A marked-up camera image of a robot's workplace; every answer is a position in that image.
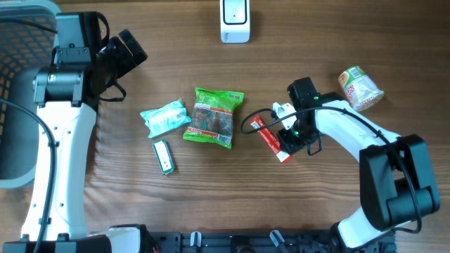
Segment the red stick packet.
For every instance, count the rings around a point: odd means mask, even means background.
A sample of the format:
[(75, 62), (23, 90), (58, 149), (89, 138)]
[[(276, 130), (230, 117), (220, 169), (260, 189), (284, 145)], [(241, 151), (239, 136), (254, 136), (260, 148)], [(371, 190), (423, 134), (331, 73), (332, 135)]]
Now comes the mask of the red stick packet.
[[(256, 115), (250, 120), (250, 125), (254, 129), (259, 129), (266, 126), (263, 119), (259, 115)], [(258, 134), (264, 139), (266, 144), (270, 147), (272, 153), (278, 158), (279, 162), (285, 164), (292, 159), (291, 155), (281, 150), (280, 142), (268, 128), (258, 131)]]

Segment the instant noodle cup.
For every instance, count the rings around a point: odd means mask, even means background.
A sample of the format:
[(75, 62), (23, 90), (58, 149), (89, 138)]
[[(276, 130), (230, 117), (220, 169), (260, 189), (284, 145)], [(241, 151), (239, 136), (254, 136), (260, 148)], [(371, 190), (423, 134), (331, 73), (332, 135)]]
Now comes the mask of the instant noodle cup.
[(385, 92), (380, 90), (373, 80), (359, 67), (353, 66), (338, 77), (338, 83), (351, 107), (363, 111), (381, 100)]

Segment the light blue tissue pack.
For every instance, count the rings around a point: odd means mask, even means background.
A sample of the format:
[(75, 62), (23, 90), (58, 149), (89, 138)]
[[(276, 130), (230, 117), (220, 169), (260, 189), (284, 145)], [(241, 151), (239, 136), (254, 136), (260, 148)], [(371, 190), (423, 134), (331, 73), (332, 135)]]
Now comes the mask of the light blue tissue pack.
[(162, 108), (143, 111), (140, 116), (150, 131), (149, 138), (163, 135), (191, 122), (181, 99), (168, 103)]

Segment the green snack bag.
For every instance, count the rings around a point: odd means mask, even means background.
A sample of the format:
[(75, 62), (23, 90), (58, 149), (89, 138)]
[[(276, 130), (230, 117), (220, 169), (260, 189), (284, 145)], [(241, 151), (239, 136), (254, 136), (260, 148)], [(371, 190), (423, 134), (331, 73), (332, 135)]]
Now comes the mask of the green snack bag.
[(196, 88), (195, 94), (191, 123), (184, 132), (183, 139), (199, 143), (216, 143), (231, 149), (233, 114), (243, 102), (245, 94), (203, 88)]

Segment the green white gum box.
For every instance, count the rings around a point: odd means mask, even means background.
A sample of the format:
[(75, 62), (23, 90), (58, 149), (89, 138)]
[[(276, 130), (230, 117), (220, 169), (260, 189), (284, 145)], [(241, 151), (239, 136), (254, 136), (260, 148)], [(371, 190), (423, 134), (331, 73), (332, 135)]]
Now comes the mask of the green white gum box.
[(153, 149), (155, 151), (158, 163), (160, 165), (163, 175), (171, 174), (175, 170), (175, 166), (172, 160), (169, 146), (164, 139), (153, 143)]

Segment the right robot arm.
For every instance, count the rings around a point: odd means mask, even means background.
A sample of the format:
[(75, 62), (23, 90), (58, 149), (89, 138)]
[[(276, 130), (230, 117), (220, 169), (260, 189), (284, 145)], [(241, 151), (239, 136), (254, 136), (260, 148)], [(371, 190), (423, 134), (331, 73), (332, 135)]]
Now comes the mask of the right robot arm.
[(319, 93), (308, 77), (287, 87), (289, 103), (272, 105), (282, 122), (282, 150), (290, 155), (329, 136), (359, 163), (361, 206), (334, 224), (329, 252), (358, 252), (379, 247), (396, 232), (419, 233), (424, 216), (440, 208), (435, 174), (425, 141), (400, 136), (356, 112), (338, 93)]

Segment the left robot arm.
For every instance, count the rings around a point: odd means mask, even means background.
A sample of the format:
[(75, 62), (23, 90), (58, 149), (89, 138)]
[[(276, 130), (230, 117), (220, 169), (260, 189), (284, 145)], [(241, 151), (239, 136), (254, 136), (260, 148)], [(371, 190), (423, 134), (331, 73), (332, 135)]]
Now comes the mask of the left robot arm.
[(41, 132), (32, 201), (20, 239), (5, 252), (152, 252), (142, 224), (88, 234), (86, 161), (102, 93), (146, 60), (128, 30), (110, 36), (99, 12), (59, 13), (51, 64), (34, 78), (31, 114)]

